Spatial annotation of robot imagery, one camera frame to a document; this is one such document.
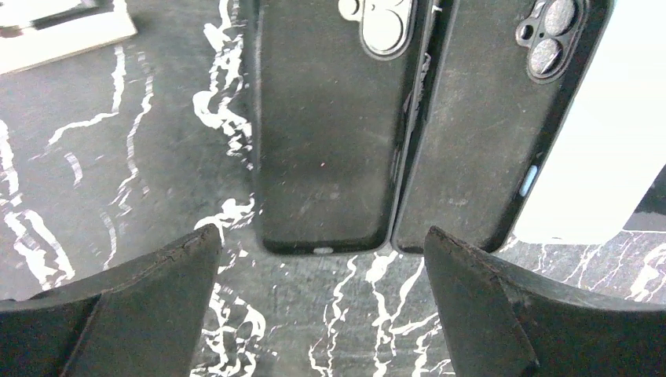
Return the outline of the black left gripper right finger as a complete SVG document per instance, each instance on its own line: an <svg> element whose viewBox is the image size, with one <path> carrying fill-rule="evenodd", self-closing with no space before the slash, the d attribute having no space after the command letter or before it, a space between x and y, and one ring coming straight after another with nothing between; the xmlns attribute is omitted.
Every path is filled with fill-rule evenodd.
<svg viewBox="0 0 666 377"><path fill-rule="evenodd" d="M424 262L458 376L662 376L665 308L585 291L430 228Z"/></svg>

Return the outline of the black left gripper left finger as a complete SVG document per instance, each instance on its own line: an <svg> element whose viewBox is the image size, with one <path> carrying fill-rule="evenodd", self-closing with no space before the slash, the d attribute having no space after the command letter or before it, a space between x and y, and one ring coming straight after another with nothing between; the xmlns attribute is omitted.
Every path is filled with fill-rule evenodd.
<svg viewBox="0 0 666 377"><path fill-rule="evenodd" d="M206 225L31 298L1 303L4 376L187 376L222 252Z"/></svg>

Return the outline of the light blue phone case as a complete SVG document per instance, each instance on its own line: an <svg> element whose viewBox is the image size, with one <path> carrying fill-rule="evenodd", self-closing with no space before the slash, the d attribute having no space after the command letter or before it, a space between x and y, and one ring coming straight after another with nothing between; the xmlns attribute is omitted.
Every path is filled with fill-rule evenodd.
<svg viewBox="0 0 666 377"><path fill-rule="evenodd" d="M514 235L526 243L605 243L664 164L665 4L618 1Z"/></svg>

